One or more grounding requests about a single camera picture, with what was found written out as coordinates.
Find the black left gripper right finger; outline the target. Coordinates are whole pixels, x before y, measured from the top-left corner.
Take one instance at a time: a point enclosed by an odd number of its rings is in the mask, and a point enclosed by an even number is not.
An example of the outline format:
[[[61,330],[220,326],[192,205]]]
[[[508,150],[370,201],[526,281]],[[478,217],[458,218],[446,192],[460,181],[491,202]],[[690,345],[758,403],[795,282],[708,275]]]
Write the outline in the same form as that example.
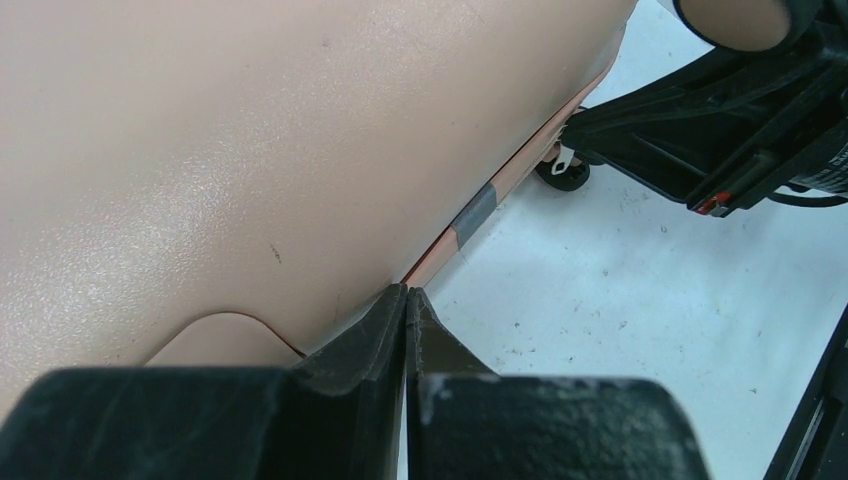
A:
[[[705,479],[689,421],[638,378],[495,373],[407,298],[407,446],[412,479]]]

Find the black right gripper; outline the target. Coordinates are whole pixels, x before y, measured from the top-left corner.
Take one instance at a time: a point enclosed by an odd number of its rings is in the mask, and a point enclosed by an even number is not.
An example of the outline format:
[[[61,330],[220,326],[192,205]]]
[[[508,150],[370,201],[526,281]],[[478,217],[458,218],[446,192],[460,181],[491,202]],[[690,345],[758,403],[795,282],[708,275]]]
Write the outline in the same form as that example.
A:
[[[685,24],[714,49],[574,115],[562,144],[701,215],[846,203],[846,2],[688,1]]]

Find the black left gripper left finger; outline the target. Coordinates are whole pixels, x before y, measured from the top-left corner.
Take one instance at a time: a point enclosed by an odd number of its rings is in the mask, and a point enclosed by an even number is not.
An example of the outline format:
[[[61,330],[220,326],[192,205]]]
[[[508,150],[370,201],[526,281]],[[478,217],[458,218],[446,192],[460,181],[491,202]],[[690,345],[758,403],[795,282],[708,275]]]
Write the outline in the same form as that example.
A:
[[[5,479],[392,479],[408,290],[293,367],[70,368],[1,429]]]

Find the pink hard-shell suitcase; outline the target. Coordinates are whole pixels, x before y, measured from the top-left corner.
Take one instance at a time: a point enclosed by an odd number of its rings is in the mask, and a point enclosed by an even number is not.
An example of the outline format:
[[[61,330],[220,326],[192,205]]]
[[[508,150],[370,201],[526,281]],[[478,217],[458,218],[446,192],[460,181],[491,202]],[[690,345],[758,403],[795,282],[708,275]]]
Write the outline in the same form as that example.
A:
[[[634,1],[5,1],[1,413],[69,367],[272,362],[424,283]]]

